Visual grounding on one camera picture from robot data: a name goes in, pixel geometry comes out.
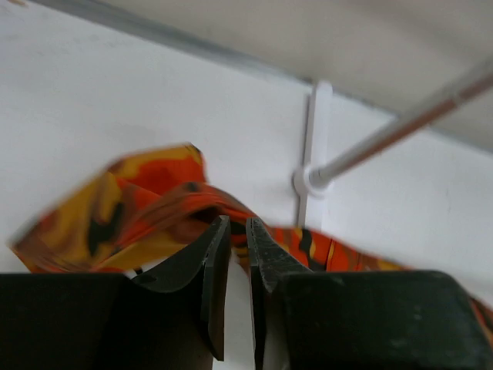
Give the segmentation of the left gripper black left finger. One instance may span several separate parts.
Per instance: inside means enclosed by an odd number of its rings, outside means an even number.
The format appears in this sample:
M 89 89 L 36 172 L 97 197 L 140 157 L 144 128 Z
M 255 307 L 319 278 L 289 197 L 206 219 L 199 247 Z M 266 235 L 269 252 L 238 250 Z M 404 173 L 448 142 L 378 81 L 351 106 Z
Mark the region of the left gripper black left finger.
M 224 357 L 230 221 L 136 277 L 3 274 L 3 369 L 210 369 Z

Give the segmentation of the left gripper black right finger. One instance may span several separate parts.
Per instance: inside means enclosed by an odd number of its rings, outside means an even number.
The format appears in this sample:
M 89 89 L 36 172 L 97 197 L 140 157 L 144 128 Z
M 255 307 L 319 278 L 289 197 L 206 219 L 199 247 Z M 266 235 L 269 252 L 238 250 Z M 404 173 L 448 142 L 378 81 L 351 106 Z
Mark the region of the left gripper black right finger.
M 246 223 L 258 369 L 490 369 L 467 293 L 438 271 L 313 272 Z

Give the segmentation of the orange camouflage trousers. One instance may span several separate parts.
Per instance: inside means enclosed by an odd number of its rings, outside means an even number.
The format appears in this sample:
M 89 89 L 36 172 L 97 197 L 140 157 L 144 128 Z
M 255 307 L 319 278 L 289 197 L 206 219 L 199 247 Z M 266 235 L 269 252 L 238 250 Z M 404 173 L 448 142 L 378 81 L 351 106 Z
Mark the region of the orange camouflage trousers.
M 197 239 L 219 216 L 230 246 L 249 267 L 247 221 L 254 212 L 209 184 L 190 143 L 124 156 L 59 201 L 12 239 L 33 273 L 124 273 L 162 261 Z

